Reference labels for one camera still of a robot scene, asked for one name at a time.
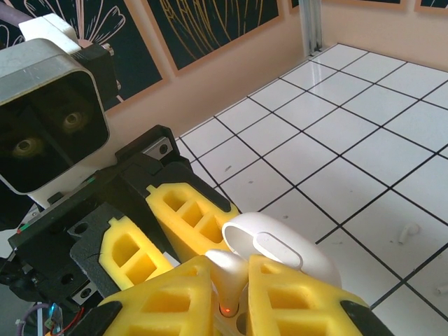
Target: black artwork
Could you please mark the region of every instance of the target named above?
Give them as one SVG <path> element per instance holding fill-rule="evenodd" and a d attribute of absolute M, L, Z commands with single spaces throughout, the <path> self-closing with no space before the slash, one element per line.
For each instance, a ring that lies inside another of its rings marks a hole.
<path fill-rule="evenodd" d="M 56 13 L 76 31 L 81 46 L 109 43 L 119 96 L 104 108 L 126 100 L 162 79 L 124 0 L 0 0 L 23 13 L 38 17 Z M 12 46 L 23 41 L 20 30 L 0 21 L 0 41 Z"/>
<path fill-rule="evenodd" d="M 147 0 L 178 69 L 279 16 L 277 0 Z"/>
<path fill-rule="evenodd" d="M 420 6 L 431 8 L 446 8 L 448 7 L 448 0 L 421 0 Z"/>

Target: peach wall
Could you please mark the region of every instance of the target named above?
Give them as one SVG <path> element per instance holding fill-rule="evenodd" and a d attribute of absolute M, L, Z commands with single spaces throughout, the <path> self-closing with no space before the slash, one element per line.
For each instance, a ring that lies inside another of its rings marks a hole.
<path fill-rule="evenodd" d="M 448 20 L 445 16 L 414 12 L 415 1 L 407 0 L 403 11 L 324 1 L 324 44 L 345 43 L 448 70 Z"/>
<path fill-rule="evenodd" d="M 179 74 L 158 43 L 147 8 L 136 1 L 131 13 L 148 34 L 143 38 L 152 41 L 151 51 L 165 80 L 108 111 L 109 125 L 117 136 L 126 144 L 156 124 L 180 135 L 299 64 L 304 59 L 300 19 L 298 13 L 289 14 L 289 1 L 279 1 L 282 18 L 249 32 L 207 56 L 206 62 L 200 59 L 197 66 L 193 63 Z"/>

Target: white tile floor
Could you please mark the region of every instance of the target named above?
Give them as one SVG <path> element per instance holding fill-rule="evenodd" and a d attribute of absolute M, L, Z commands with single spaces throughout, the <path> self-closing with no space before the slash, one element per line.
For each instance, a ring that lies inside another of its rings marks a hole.
<path fill-rule="evenodd" d="M 316 242 L 396 336 L 448 335 L 448 73 L 345 45 L 178 140 L 205 181 Z M 398 242 L 407 224 L 420 231 Z"/>

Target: wire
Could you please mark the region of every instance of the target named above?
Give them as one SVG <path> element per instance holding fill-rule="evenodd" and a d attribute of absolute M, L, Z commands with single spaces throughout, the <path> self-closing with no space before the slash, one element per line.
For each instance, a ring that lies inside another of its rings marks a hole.
<path fill-rule="evenodd" d="M 20 10 L 10 7 L 7 4 L 0 2 L 0 20 L 9 23 L 10 25 L 19 27 L 19 23 L 32 19 Z"/>
<path fill-rule="evenodd" d="M 25 315 L 23 316 L 22 320 L 17 325 L 15 334 L 17 336 L 22 336 L 23 330 L 25 329 L 25 323 L 26 323 L 26 320 L 28 319 L 29 315 L 33 314 L 33 312 L 35 312 L 36 310 L 48 309 L 49 307 L 50 307 L 49 304 L 41 303 L 41 304 L 36 304 L 33 307 L 31 307 L 30 309 L 28 309 L 27 312 L 25 313 Z"/>
<path fill-rule="evenodd" d="M 67 327 L 65 327 L 64 329 L 59 331 L 57 334 L 53 334 L 53 328 L 54 328 L 54 326 L 53 326 L 53 328 L 51 328 L 51 331 L 50 331 L 50 336 L 63 335 L 68 329 L 70 329 L 73 325 L 75 325 L 80 320 L 81 316 L 83 315 L 83 312 L 84 312 L 84 307 L 82 307 L 81 310 L 78 311 L 77 315 L 75 315 L 72 322 L 70 322 Z"/>

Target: yellow sponge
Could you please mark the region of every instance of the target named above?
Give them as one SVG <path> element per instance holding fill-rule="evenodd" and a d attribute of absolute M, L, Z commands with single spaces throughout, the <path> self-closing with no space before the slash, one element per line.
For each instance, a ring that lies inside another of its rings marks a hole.
<path fill-rule="evenodd" d="M 120 290 L 138 285 L 173 267 L 147 236 L 128 218 L 112 218 L 104 233 L 99 264 Z"/>
<path fill-rule="evenodd" d="M 249 260 L 248 336 L 361 336 L 340 306 L 359 297 L 261 255 Z"/>
<path fill-rule="evenodd" d="M 105 336 L 213 336 L 210 261 L 201 255 L 106 298 L 122 309 Z"/>
<path fill-rule="evenodd" d="M 187 183 L 148 187 L 146 201 L 182 263 L 210 249 L 229 251 L 223 240 L 223 225 L 238 216 L 232 204 L 224 212 Z"/>

